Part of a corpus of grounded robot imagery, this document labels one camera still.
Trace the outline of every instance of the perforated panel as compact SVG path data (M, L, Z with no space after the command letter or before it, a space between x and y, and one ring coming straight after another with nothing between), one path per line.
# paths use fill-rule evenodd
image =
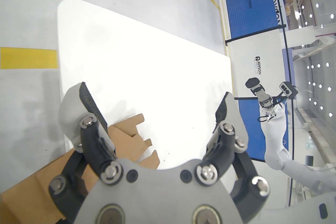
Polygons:
M239 100L239 111L249 135L247 153L253 159L264 160L266 144L260 123L257 121L260 116L258 100ZM283 144L288 150L288 126L283 138Z
M231 38L276 27L273 0L226 0Z

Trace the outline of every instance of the white table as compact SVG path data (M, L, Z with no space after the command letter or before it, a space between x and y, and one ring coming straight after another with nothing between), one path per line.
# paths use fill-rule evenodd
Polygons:
M143 113L159 169L203 157L232 92L228 57L80 0L60 3L57 24L62 95L86 82L108 125Z

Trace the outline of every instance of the white robot body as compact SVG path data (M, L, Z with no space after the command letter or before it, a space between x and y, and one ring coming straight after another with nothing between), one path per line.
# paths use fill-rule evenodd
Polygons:
M283 103L275 105L271 110L260 107L261 129L265 135L265 162L275 170L281 170L295 181L308 187L317 194L336 191L336 171L331 169L313 170L295 160L283 145L287 119Z

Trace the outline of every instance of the brown cardboard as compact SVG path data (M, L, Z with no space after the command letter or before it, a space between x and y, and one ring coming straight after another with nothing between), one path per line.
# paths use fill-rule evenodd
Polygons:
M138 134L136 125L144 121L144 116L126 119L108 127L116 154L119 158L128 158L136 162L152 145L151 140L143 141ZM49 163L33 175L6 190L0 200L1 224L54 224L64 218L49 196L48 186L53 177L59 175L74 150L70 150L62 157ZM156 150L150 157L139 162L139 165L156 169L160 164ZM88 165L83 176L88 192L92 189L98 177Z

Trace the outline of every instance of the gray floor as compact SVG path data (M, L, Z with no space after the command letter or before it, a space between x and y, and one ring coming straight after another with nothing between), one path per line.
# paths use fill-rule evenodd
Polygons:
M62 0L0 0L0 47L57 49ZM84 0L224 53L210 0ZM64 152L58 70L0 70L0 192Z

